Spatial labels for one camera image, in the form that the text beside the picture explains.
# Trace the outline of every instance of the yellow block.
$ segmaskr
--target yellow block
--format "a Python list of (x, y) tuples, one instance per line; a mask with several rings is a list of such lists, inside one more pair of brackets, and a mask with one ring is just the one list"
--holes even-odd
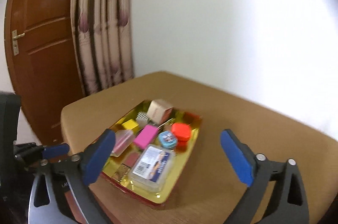
[(137, 133), (139, 131), (139, 125), (137, 122), (133, 119), (128, 120), (127, 122), (122, 123), (122, 126), (126, 130), (132, 130), (134, 133)]

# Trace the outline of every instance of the small box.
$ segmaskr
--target small box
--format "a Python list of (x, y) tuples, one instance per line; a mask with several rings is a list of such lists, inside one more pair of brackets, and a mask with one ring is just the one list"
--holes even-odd
[(119, 157), (125, 149), (134, 141), (132, 130), (119, 130), (115, 133), (115, 146), (110, 153), (111, 156)]
[(162, 124), (170, 117), (173, 106), (163, 99), (153, 100), (147, 111), (147, 116), (156, 124)]
[(170, 131), (161, 132), (158, 135), (158, 140), (165, 149), (173, 149), (177, 145), (177, 138)]
[(140, 126), (133, 119), (130, 119), (130, 120), (122, 123), (122, 126), (126, 130), (132, 130), (134, 133), (137, 133), (140, 129)]
[(136, 122), (137, 122), (137, 124), (140, 125), (141, 128), (144, 128), (146, 125), (148, 125), (149, 117), (147, 116), (147, 113), (140, 111), (137, 114)]
[(173, 151), (149, 145), (130, 170), (129, 179), (136, 187), (158, 193), (163, 188), (174, 159)]
[(134, 144), (141, 150), (144, 150), (155, 138), (158, 133), (158, 128), (151, 125), (146, 125), (144, 129), (135, 138)]
[(178, 141), (186, 142), (191, 137), (191, 127), (184, 123), (174, 123), (171, 131)]

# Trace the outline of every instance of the gold tray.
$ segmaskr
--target gold tray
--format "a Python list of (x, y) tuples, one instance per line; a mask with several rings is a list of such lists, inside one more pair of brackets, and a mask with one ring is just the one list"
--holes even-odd
[[(112, 125), (110, 129), (115, 132), (120, 129), (123, 129), (123, 127), (121, 126), (122, 123), (130, 119), (135, 120), (137, 114), (140, 111), (147, 112), (150, 103), (151, 101), (145, 100), (142, 103), (138, 104), (129, 113), (127, 113), (119, 121), (117, 121), (114, 125)], [(173, 111), (167, 124), (173, 124), (175, 122), (189, 124), (192, 129), (192, 134), (190, 140), (188, 141), (187, 148), (185, 151), (176, 149), (174, 150), (176, 153), (175, 161), (170, 173), (168, 174), (166, 182), (160, 192), (152, 193), (139, 187), (136, 187), (135, 185), (133, 185), (132, 181), (128, 178), (127, 174), (124, 175), (120, 181), (115, 180), (113, 178), (114, 174), (116, 173), (121, 163), (130, 153), (139, 152), (141, 155), (142, 151), (139, 150), (134, 144), (131, 144), (119, 157), (111, 156), (107, 160), (107, 163), (105, 164), (101, 173), (102, 177), (104, 177), (106, 180), (108, 180), (109, 182), (111, 182), (124, 192), (131, 194), (132, 196), (139, 199), (140, 201), (143, 201), (146, 204), (149, 205), (163, 204), (168, 199), (172, 189), (174, 188), (177, 180), (179, 179), (183, 171), (184, 166), (186, 165), (190, 157), (190, 154), (197, 140), (202, 119), (200, 116), (173, 108)], [(153, 144), (160, 146), (160, 143), (157, 138), (153, 141)]]

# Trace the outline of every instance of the striped curtain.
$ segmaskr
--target striped curtain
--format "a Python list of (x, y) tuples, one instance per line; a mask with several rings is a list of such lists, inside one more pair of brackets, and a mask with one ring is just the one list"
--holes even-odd
[(71, 0), (72, 35), (84, 95), (133, 78), (129, 0)]

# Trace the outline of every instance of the table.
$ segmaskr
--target table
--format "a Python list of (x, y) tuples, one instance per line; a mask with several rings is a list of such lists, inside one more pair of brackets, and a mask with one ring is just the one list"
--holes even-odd
[[(166, 72), (130, 80), (66, 106), (61, 113), (64, 139), (72, 153), (83, 151), (138, 103), (157, 98), (203, 117), (196, 146), (161, 210), (140, 203), (103, 178), (92, 184), (114, 223), (223, 223), (246, 189), (220, 146), (220, 132), (227, 128), (254, 153), (280, 162), (296, 160), (311, 224), (329, 208), (338, 192), (337, 141), (267, 108)], [(270, 182), (254, 222), (261, 219), (272, 189)]]

